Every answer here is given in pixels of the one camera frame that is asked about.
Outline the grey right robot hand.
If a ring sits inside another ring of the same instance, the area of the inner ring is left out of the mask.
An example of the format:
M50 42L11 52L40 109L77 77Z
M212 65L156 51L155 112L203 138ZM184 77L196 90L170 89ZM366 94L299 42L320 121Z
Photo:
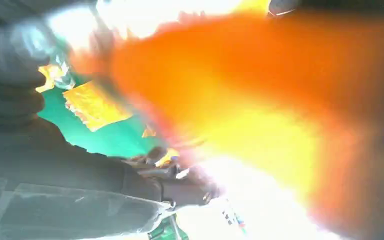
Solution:
M144 177L89 153L41 118L0 125L0 240L81 240L147 233L169 212L217 195L191 180Z

